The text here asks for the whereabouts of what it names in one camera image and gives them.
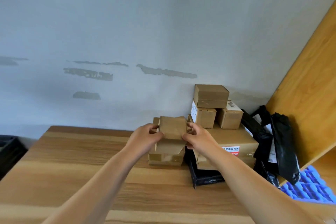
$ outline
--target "forearm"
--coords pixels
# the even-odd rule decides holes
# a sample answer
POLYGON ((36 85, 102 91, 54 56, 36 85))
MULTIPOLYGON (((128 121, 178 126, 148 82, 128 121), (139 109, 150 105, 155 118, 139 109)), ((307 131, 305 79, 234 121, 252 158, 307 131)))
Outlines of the forearm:
POLYGON ((131 150, 121 150, 43 224, 103 223, 121 184, 138 159, 131 150))
POLYGON ((220 147, 209 160, 257 224, 321 223, 240 159, 220 147))

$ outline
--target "blue plastic basket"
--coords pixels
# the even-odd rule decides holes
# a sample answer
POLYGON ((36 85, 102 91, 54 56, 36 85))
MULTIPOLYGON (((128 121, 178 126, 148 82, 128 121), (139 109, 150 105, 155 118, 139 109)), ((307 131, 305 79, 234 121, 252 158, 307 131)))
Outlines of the blue plastic basket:
POLYGON ((336 196, 313 166, 301 172, 301 179, 294 186, 287 182, 280 189, 294 200, 336 205, 336 196))

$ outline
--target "hand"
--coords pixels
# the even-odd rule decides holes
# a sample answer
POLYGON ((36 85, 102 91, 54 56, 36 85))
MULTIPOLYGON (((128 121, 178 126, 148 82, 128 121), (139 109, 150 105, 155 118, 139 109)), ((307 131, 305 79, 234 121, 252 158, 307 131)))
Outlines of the hand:
POLYGON ((188 142, 188 149, 195 149, 204 157, 209 158, 215 148, 221 148, 212 135, 200 125, 189 122, 187 126, 193 128, 192 131, 182 135, 182 139, 188 142))
POLYGON ((130 149, 142 157, 155 145, 156 142, 163 138, 162 132, 155 132, 152 129, 157 129, 158 125, 146 124, 137 128, 128 139, 125 149, 130 149))

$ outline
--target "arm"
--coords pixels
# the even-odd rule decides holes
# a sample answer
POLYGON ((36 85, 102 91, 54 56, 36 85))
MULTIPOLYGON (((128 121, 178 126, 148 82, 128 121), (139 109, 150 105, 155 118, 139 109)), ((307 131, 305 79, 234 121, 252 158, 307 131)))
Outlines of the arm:
POLYGON ((222 149, 207 130, 195 123, 188 126, 194 130, 182 136, 188 142, 187 148, 194 148, 217 167, 256 224, 323 223, 239 158, 222 149))
POLYGON ((147 124, 133 132, 126 146, 115 154, 78 192, 43 224, 102 224, 122 183, 134 164, 163 137, 147 124))

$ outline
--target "white wall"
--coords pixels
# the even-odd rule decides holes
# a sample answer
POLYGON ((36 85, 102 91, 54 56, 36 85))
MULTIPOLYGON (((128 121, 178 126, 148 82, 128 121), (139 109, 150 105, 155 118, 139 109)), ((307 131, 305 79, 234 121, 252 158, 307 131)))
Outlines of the white wall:
POLYGON ((189 113, 196 83, 222 84, 252 111, 333 1, 0 0, 0 134, 38 138, 53 124, 133 130, 189 113), (113 62, 128 66, 102 64, 113 62), (197 78, 145 74, 138 64, 197 78))

